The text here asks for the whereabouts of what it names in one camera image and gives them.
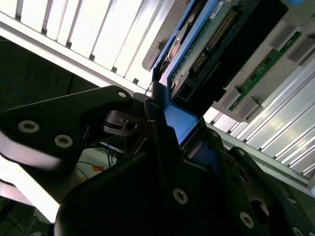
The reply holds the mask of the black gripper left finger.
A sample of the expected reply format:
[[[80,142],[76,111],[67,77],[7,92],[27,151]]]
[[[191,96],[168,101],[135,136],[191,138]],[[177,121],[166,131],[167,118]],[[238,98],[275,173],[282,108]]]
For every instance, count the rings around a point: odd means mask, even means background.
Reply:
[[[158,102],[107,86],[2,112],[0,178],[42,213],[58,213],[68,194],[82,184],[74,180],[82,152],[113,135],[126,137],[129,146],[108,170],[145,149],[180,149]]]

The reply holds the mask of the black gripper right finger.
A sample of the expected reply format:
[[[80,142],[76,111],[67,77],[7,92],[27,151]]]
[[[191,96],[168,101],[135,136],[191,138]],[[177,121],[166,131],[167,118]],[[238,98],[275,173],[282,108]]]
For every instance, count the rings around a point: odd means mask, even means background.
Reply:
[[[313,236],[315,228],[239,147],[226,151],[219,134],[203,133],[203,166],[215,181],[211,212],[225,236]]]

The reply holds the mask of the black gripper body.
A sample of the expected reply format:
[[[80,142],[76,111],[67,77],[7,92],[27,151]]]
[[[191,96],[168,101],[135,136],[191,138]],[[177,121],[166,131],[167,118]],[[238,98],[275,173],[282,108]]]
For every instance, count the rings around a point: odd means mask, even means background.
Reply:
[[[141,151],[75,187],[57,214],[57,236],[213,236],[236,221],[223,187],[235,160],[218,150],[206,165],[178,147]]]

